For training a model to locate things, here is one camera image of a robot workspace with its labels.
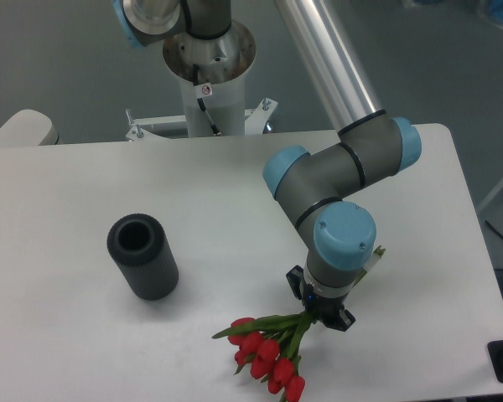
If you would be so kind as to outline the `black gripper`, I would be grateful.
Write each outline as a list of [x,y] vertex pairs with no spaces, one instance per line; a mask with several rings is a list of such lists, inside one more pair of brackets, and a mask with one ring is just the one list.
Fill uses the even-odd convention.
[[297,300],[303,298],[307,311],[313,312],[323,325],[329,329],[346,332],[354,323],[355,317],[345,309],[348,286],[330,287],[317,281],[303,283],[303,268],[294,266],[287,274],[289,287]]

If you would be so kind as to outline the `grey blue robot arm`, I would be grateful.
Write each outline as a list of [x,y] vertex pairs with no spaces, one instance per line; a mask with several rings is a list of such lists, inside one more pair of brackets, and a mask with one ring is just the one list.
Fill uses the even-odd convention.
[[[379,105],[331,2],[276,6],[340,140],[315,154],[286,147],[262,176],[308,249],[305,265],[287,275],[293,294],[314,319],[344,331],[355,320],[345,298],[376,239],[371,215],[347,197],[412,166],[422,141],[408,120]],[[190,137],[263,132],[265,119],[244,106],[255,40],[232,17],[230,2],[115,1],[113,8],[132,45],[162,44]]]

